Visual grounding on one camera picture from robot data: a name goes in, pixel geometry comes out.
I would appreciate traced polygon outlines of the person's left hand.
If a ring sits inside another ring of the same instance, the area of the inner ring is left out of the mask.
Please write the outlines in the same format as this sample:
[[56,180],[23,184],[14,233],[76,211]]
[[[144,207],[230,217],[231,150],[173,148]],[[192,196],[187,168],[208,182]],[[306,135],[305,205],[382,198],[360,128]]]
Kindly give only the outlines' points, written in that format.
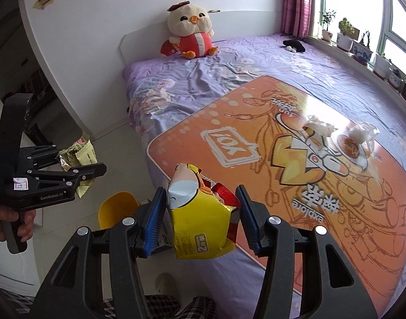
[[34,219],[36,217],[36,211],[27,211],[19,215],[14,210],[0,206],[0,242],[6,240],[5,234],[2,230],[2,222],[15,222],[21,217],[22,225],[18,229],[17,235],[21,237],[21,241],[28,241],[33,236]]

